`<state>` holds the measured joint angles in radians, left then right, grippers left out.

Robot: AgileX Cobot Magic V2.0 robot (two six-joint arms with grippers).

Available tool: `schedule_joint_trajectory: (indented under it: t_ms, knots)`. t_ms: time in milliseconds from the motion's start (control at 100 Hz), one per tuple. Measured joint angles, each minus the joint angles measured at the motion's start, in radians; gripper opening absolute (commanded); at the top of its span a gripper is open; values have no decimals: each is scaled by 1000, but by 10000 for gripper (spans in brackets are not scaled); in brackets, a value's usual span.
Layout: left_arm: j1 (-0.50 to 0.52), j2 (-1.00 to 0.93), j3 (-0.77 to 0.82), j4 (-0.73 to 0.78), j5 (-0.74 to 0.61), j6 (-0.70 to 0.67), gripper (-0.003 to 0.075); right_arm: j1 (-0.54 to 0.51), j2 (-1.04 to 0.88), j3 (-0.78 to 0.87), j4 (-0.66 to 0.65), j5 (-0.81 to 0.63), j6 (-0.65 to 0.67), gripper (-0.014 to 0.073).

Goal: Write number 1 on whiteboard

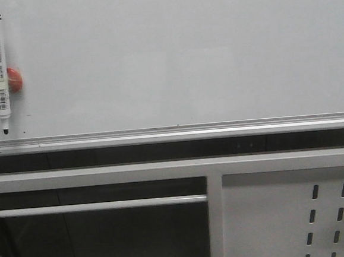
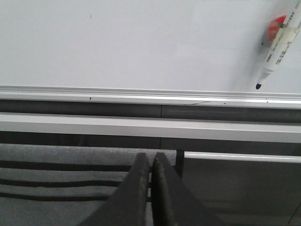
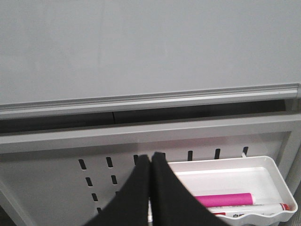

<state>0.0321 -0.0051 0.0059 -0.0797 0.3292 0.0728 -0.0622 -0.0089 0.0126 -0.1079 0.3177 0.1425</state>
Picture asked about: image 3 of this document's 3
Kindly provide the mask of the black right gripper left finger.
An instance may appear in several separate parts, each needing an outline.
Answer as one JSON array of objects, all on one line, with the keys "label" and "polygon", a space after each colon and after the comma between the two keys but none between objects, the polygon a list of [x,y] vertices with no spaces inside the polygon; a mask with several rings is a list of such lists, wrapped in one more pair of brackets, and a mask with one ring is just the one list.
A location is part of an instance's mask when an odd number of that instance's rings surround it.
[{"label": "black right gripper left finger", "polygon": [[117,195],[87,226],[147,226],[150,195],[150,160],[140,155]]}]

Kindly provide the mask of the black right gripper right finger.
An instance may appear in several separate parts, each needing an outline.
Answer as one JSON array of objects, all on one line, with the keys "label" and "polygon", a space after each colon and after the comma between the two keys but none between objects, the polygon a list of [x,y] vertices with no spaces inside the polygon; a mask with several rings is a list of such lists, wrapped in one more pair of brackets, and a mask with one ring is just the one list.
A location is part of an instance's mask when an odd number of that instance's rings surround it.
[{"label": "black right gripper right finger", "polygon": [[174,174],[163,153],[151,159],[150,203],[154,226],[226,226],[199,203]]}]

